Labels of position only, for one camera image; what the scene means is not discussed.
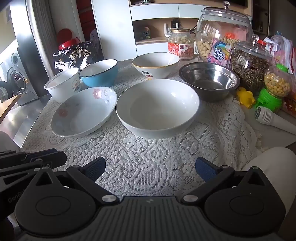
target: metal bowl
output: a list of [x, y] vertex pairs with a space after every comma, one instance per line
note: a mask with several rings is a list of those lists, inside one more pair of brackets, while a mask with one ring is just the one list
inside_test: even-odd
[[212, 63], [184, 65], [179, 75], [202, 100], [208, 102], [223, 100], [231, 90], [239, 86], [239, 77], [233, 71]]

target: microphone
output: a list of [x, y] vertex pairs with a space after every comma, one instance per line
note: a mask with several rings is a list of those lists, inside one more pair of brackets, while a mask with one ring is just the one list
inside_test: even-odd
[[265, 125], [271, 125], [296, 135], [296, 126], [273, 113], [266, 107], [259, 106], [255, 111], [255, 119]]

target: microphone grille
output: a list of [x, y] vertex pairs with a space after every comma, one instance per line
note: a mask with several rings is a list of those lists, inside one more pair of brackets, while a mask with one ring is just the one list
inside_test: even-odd
[[260, 113], [261, 113], [261, 107], [258, 106], [257, 109], [256, 109], [256, 111], [255, 111], [255, 119], [258, 119], [259, 118]]

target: red jar label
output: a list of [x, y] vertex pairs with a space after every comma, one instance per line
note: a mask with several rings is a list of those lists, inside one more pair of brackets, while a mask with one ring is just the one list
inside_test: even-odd
[[192, 44], [172, 44], [168, 43], [169, 53], [175, 54], [180, 59], [192, 59], [194, 55], [194, 43]]

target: white tablecloth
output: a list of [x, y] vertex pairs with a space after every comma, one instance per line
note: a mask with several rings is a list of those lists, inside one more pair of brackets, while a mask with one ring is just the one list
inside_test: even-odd
[[[178, 71], [169, 79], [181, 81]], [[145, 81], [131, 60], [121, 61], [114, 89], [119, 96], [128, 87]], [[218, 103], [201, 102], [199, 115], [183, 133], [168, 139], [152, 140], [134, 136], [119, 121], [111, 118], [94, 133], [82, 138], [64, 138], [53, 134], [51, 118], [60, 104], [51, 99], [30, 131], [23, 149], [62, 150], [71, 165], [85, 165], [98, 156], [106, 159], [106, 171], [97, 183], [122, 195], [182, 195], [203, 181], [195, 172], [195, 160], [202, 156], [217, 166], [240, 170], [256, 157], [256, 136], [244, 121], [244, 113], [232, 97]]]

